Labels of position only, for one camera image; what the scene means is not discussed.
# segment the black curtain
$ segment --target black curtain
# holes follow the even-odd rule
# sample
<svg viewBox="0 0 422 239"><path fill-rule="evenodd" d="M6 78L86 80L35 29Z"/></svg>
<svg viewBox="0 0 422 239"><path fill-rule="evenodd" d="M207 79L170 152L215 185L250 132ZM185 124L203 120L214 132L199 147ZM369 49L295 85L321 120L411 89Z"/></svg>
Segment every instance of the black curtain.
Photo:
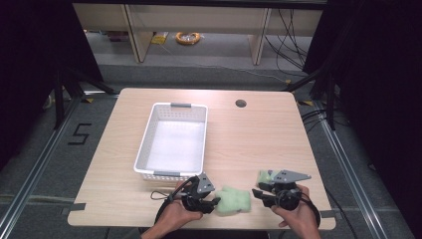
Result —
<svg viewBox="0 0 422 239"><path fill-rule="evenodd" d="M422 4L366 3L369 14L361 19L351 51L341 53L348 55L334 78L341 103L377 172L415 237L421 238ZM337 23L345 18L324 12L305 71L320 67L341 28Z"/></svg>
<svg viewBox="0 0 422 239"><path fill-rule="evenodd" d="M1 169L19 151L58 70L66 66L97 81L103 77L71 2L3 2L0 36Z"/></svg>

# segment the hand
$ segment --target hand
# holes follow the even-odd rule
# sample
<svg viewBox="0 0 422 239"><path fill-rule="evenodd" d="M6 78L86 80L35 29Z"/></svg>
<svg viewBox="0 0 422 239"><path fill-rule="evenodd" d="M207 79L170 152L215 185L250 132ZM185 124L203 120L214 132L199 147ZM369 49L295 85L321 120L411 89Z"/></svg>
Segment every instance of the hand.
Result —
<svg viewBox="0 0 422 239"><path fill-rule="evenodd" d="M159 239L168 233L175 231L186 223L199 220L202 218L202 212L192 212L184 208L180 200L174 200L168 204L155 225L144 232L140 238L142 239Z"/></svg>
<svg viewBox="0 0 422 239"><path fill-rule="evenodd" d="M310 196L310 190L307 187L298 185L298 188L304 196ZM272 206L271 210L284 219L279 227L290 226L300 238L320 238L316 217L303 201L293 211L288 211L279 206Z"/></svg>

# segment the white plastic basket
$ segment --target white plastic basket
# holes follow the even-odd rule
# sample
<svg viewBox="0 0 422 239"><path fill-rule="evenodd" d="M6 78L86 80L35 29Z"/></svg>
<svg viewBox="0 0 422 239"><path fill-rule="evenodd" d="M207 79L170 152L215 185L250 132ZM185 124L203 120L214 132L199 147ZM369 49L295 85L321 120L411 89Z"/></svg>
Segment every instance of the white plastic basket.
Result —
<svg viewBox="0 0 422 239"><path fill-rule="evenodd" d="M203 170L208 108L153 105L134 164L145 180L186 180Z"/></svg>

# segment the wooden table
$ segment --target wooden table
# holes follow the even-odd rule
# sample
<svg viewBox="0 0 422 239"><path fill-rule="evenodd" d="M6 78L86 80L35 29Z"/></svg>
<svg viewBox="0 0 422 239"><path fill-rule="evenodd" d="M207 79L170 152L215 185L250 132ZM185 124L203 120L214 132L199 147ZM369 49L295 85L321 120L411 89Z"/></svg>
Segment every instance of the wooden table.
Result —
<svg viewBox="0 0 422 239"><path fill-rule="evenodd" d="M236 101L244 100L244 108ZM290 93L124 89L114 106L72 211L74 226L149 227L162 201L150 199L153 190L169 192L174 184L144 181L133 165L154 103L191 103L208 106L204 171L217 190L223 185L248 190L256 184L260 169L287 169L310 174L301 181L311 190L320 210L331 210L317 164L295 99ZM253 197L247 213L221 216L206 214L184 228L279 229L282 220ZM335 226L324 218L320 229Z"/></svg>

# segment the metal rail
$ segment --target metal rail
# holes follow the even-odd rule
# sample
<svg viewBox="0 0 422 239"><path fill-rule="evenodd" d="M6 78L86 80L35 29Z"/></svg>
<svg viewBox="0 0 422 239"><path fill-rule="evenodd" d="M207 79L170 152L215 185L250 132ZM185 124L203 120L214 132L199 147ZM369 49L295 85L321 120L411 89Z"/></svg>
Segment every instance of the metal rail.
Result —
<svg viewBox="0 0 422 239"><path fill-rule="evenodd" d="M69 124L69 119L72 113L75 111L77 106L79 105L80 98L72 99L66 112L65 118L60 126L55 129L52 135L49 138L46 146L44 147L41 155L38 157L37 161L35 162L31 172L28 174L25 182L23 183L22 187L20 188L19 192L15 195L13 201L9 205L6 213L2 216L0 221L0 238L6 239L9 237L10 233L12 232L13 227L15 226L19 216L21 215L22 211L25 208L25 205L33 192L35 186L37 185L38 181L40 180L50 158L56 149L58 142L60 141L65 129Z"/></svg>
<svg viewBox="0 0 422 239"><path fill-rule="evenodd" d="M320 102L315 102L315 106L317 110L323 110L323 107ZM344 173L345 179L347 180L348 185L351 188L351 192L353 193L354 199L356 200L357 205L359 206L360 211L363 214L363 218L365 219L368 225L372 237L388 238L384 227L382 226L381 221L379 220L378 213L375 211L372 202L370 201L365 190L363 189L363 186L360 183L360 180L353 169L353 165L350 163L350 160L348 159L347 154L345 153L340 143L340 140L337 137L337 134L334 130L331 130L326 120L322 121L322 127L325 131L329 143L332 146L332 149L334 150L340 167Z"/></svg>

